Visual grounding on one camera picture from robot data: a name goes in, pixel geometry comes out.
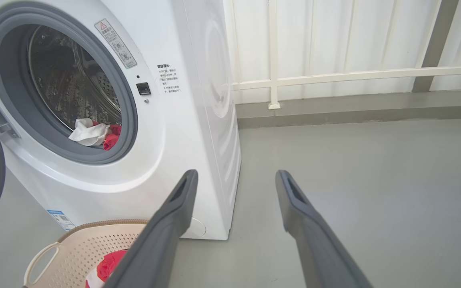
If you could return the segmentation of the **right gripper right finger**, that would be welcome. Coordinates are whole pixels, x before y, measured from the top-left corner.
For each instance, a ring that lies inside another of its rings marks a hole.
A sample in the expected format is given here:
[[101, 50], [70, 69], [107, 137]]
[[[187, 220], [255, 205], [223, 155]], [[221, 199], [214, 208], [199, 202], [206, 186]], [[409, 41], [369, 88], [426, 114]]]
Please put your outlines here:
[[275, 184], [283, 226], [296, 241], [306, 286], [370, 288], [366, 275], [292, 175], [277, 171]]

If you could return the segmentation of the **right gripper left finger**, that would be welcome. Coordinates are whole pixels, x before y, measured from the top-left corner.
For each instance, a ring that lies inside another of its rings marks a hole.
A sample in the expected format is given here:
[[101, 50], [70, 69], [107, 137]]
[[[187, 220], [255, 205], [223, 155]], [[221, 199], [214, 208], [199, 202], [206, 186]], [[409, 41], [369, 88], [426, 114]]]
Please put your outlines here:
[[105, 288], [168, 288], [180, 237], [192, 221], [198, 172], [185, 171], [126, 252]]

